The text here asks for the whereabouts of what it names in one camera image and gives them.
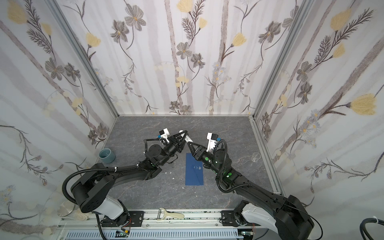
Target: floral wallpaper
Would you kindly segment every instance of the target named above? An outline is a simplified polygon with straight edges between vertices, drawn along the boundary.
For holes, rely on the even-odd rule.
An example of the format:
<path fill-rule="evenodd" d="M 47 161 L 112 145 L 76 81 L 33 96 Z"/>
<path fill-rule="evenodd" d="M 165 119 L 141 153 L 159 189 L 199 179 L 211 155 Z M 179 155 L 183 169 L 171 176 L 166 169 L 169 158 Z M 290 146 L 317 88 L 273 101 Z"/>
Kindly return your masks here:
<path fill-rule="evenodd" d="M 120 114 L 253 114 L 301 1 L 59 0 Z"/>
<path fill-rule="evenodd" d="M 0 235 L 51 239 L 62 181 L 96 161 L 114 116 L 44 1 L 0 6 Z"/>
<path fill-rule="evenodd" d="M 315 1 L 257 116 L 286 194 L 330 240 L 361 239 L 361 221 L 384 216 L 383 9 Z"/>

